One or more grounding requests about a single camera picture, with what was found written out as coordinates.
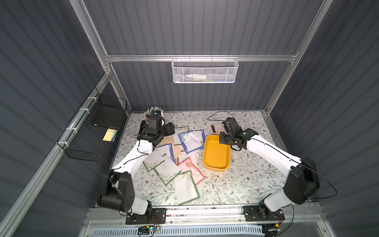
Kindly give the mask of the green bordered stationery paper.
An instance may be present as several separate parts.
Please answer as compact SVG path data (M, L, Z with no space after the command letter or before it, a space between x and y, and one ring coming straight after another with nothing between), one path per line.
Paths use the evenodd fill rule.
M180 150L182 151L182 155L176 158L176 164L178 165L179 163L183 162L185 159L190 158L192 163L197 167L196 153L191 152L189 154L186 154L185 149L182 146L179 136L178 136L180 133L189 132L189 131L190 131L189 126L182 126L182 127L175 128L176 133L174 134L174 144L178 145Z

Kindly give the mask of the beige lined stationery paper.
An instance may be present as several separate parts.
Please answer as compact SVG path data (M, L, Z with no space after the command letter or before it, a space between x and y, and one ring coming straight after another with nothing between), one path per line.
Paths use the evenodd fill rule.
M174 144L173 136L165 137L165 141L168 144L172 144L174 158L178 158L179 156L182 155L182 151L180 150L179 146Z

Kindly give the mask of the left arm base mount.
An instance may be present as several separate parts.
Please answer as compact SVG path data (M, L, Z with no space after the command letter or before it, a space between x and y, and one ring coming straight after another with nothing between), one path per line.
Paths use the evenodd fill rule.
M166 221L166 208L152 208L144 215L130 214L126 216L126 225L154 225L164 224Z

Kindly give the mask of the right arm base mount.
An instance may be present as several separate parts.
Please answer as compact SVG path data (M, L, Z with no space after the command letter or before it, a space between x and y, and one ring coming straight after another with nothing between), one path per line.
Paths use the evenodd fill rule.
M272 212L262 205L245 205L241 208L241 212L247 222L253 221L276 221L281 223L285 220L283 211Z

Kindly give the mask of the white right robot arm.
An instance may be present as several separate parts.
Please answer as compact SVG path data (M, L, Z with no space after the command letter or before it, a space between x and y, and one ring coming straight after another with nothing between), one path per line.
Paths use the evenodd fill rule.
M243 130L235 118L222 122L219 142L249 150L276 167L286 178L283 188L268 195L259 203L263 218L293 203L302 204L320 187L318 173L312 160L302 160L266 141L256 131Z

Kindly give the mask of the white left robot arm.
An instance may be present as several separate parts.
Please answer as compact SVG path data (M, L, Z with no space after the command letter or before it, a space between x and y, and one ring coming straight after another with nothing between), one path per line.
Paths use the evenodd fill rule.
M154 110L146 115L131 151L110 170L101 173L97 204L124 213L146 215L151 203L136 196L132 178L164 137L174 133L173 123L165 121L162 111Z

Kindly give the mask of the yellow storage tray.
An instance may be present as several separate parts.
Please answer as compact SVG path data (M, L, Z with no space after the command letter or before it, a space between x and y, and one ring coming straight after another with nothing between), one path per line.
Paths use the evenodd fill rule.
M206 138L203 153L203 164L206 169L224 172L230 166L231 148L219 142L219 135L209 135Z

